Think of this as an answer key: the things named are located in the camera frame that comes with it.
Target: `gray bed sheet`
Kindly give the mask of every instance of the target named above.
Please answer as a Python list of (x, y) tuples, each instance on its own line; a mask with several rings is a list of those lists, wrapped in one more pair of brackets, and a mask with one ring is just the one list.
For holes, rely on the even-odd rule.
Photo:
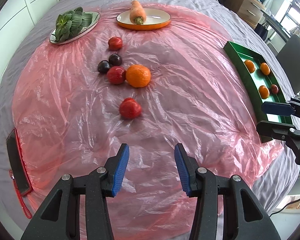
[[(29, 35), (21, 43), (12, 57), (0, 85), (0, 203), (7, 213), (21, 228), (25, 229), (29, 220), (24, 216), (18, 202), (13, 183), (9, 177), (10, 168), (5, 140), (14, 128), (11, 104), (18, 78), (26, 66), (34, 50), (48, 37), (54, 29), (58, 14), (69, 8), (83, 6), (106, 6), (127, 0), (61, 0), (36, 24)], [(242, 44), (260, 54), (271, 64), (274, 74), (285, 94), (286, 99), (293, 96), (293, 91), (286, 74), (273, 53), (254, 31), (235, 13), (229, 11), (217, 0), (139, 0), (142, 2), (157, 2), (170, 5), (180, 5), (199, 11), (219, 22), (230, 33), (234, 42)], [(294, 124), (300, 129), (300, 119), (294, 118)], [(283, 152), (271, 163), (264, 175), (253, 185), (252, 190), (267, 211), (273, 209), (290, 191), (297, 179), (300, 166), (294, 162), (293, 152), (284, 146)], [(218, 224), (218, 235), (222, 227), (222, 217)], [(187, 235), (175, 238), (186, 239)]]

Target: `drawer handle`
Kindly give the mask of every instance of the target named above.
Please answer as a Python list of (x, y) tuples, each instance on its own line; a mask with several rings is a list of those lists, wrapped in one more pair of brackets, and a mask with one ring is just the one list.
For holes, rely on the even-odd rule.
[(254, 6), (254, 7), (256, 7), (256, 8), (258, 8), (259, 10), (261, 10), (258, 6), (256, 6), (253, 2), (251, 2), (252, 3), (252, 5)]
[(254, 13), (252, 13), (251, 11), (247, 10), (248, 13), (252, 14), (253, 16), (256, 16)]

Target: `gray chair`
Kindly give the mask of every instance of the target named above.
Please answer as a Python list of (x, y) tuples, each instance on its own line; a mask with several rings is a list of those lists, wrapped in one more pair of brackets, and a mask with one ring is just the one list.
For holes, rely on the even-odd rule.
[(300, 37), (292, 35), (277, 55), (277, 60), (285, 71), (293, 92), (300, 92)]

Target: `metal bolt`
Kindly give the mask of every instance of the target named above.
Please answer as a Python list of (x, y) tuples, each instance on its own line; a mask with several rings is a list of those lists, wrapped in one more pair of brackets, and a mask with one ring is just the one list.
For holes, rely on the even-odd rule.
[(97, 173), (105, 173), (106, 172), (106, 168), (105, 167), (99, 167), (97, 168)]
[(233, 179), (234, 181), (240, 181), (240, 180), (241, 180), (241, 178), (240, 178), (239, 175), (234, 175), (234, 176), (232, 177), (232, 179)]
[(61, 179), (62, 180), (68, 180), (68, 179), (70, 179), (70, 175), (69, 174), (64, 174), (64, 175), (62, 175)]
[(204, 167), (200, 167), (200, 168), (198, 168), (198, 172), (199, 173), (207, 173), (207, 169)]

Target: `blue gripper pad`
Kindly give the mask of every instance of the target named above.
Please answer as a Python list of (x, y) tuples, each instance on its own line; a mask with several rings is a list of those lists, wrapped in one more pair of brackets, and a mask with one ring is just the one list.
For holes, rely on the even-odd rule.
[(123, 177), (126, 172), (128, 161), (129, 161), (129, 154), (130, 154), (129, 146), (127, 144), (125, 144), (125, 146), (122, 150), (122, 153), (121, 153), (120, 160), (118, 162), (118, 166), (114, 172), (113, 186), (112, 186), (112, 190), (111, 190), (113, 196), (116, 196), (117, 193), (121, 189)]
[(180, 182), (183, 191), (188, 197), (195, 197), (201, 186), (196, 181), (195, 171), (199, 167), (196, 160), (189, 157), (181, 143), (174, 148), (174, 159), (176, 161)]
[(276, 102), (264, 102), (261, 106), (261, 110), (265, 114), (276, 114), (281, 116), (290, 116), (295, 113), (295, 110), (290, 104)]

